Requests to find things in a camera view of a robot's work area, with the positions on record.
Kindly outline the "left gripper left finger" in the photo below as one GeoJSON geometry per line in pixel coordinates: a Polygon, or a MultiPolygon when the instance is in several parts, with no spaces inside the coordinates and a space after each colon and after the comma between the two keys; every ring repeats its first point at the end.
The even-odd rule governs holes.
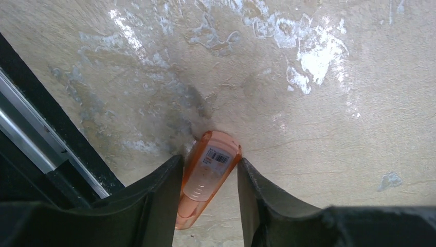
{"type": "Polygon", "coordinates": [[[91,208],[1,204],[1,246],[171,246],[184,159],[152,173],[91,208]]]}

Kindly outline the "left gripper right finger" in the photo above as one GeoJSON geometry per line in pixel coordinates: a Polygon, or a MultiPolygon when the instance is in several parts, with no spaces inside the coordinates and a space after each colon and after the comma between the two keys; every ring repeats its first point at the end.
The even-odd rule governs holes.
{"type": "Polygon", "coordinates": [[[245,246],[435,246],[433,206],[308,204],[238,164],[245,246]]]}

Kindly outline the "small orange eraser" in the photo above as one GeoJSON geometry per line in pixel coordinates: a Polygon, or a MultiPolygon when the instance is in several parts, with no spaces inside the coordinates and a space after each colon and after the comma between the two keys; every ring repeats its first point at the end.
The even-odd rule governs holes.
{"type": "Polygon", "coordinates": [[[206,131],[184,171],[175,229],[190,228],[242,158],[240,143],[222,131],[206,131]]]}

